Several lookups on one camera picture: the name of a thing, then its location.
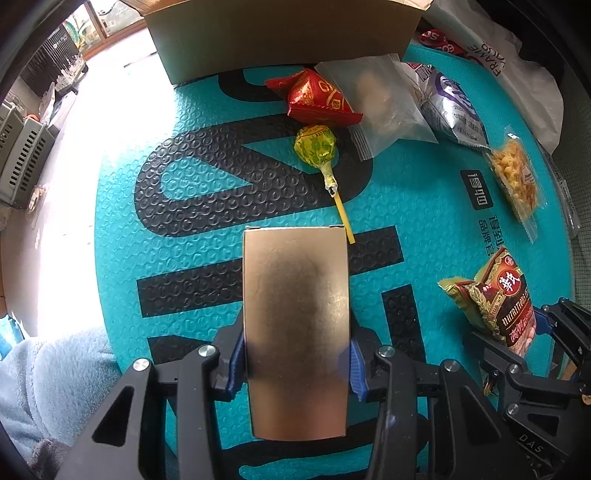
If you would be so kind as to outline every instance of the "red and gold wrapper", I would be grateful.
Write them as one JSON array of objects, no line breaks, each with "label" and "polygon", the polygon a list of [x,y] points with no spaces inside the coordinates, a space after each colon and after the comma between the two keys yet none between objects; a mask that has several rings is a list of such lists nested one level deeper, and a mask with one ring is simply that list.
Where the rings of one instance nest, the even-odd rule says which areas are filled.
[{"label": "red and gold wrapper", "polygon": [[439,286],[468,321],[523,357],[534,340],[535,314],[525,275],[502,246],[474,277],[444,278]]},{"label": "red and gold wrapper", "polygon": [[309,125],[349,127],[358,124],[362,113],[355,113],[339,89],[311,69],[289,77],[265,82],[271,90],[287,100],[287,115]]}]

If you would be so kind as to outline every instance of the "ziplock bag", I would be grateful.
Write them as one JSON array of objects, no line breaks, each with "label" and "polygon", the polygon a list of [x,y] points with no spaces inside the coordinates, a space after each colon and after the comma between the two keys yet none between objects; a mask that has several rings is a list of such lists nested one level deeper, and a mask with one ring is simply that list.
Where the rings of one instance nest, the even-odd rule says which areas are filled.
[{"label": "ziplock bag", "polygon": [[493,149],[486,158],[505,190],[515,216],[523,224],[531,243],[534,243],[538,238],[534,211],[538,207],[545,207],[546,200],[523,143],[511,127],[505,128],[505,144],[502,148]]},{"label": "ziplock bag", "polygon": [[349,127],[361,160],[376,157],[399,138],[437,143],[396,68],[398,55],[324,61],[316,70],[335,85],[355,112]]}]

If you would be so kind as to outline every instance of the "rectangular box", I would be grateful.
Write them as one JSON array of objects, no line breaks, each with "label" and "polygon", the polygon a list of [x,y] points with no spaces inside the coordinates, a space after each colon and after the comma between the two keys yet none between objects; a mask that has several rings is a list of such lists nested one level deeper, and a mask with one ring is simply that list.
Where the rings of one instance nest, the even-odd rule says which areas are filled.
[{"label": "rectangular box", "polygon": [[397,53],[431,0],[125,0],[170,82],[229,70]]},{"label": "rectangular box", "polygon": [[345,435],[349,267],[342,226],[247,229],[243,313],[252,432]]}]

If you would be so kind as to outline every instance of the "gray storage crate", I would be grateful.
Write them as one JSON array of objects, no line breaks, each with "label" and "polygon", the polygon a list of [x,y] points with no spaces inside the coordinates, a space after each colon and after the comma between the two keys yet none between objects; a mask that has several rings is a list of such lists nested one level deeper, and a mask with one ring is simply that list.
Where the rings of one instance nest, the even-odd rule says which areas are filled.
[{"label": "gray storage crate", "polygon": [[25,208],[55,139],[32,118],[27,118],[0,175],[0,200]]},{"label": "gray storage crate", "polygon": [[0,171],[8,154],[22,130],[22,117],[17,108],[9,103],[0,104]]}]

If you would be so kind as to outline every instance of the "lollipop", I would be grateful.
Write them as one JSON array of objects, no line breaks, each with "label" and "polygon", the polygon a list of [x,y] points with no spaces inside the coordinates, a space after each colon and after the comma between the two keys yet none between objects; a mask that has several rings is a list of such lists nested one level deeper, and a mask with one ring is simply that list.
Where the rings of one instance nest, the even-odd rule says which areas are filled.
[{"label": "lollipop", "polygon": [[302,128],[295,138],[294,150],[298,157],[308,165],[318,168],[324,176],[324,186],[329,191],[330,196],[335,199],[337,210],[345,226],[347,238],[350,244],[355,243],[353,230],[343,202],[340,199],[338,185],[332,172],[331,162],[336,153],[336,138],[325,125],[310,125]]}]

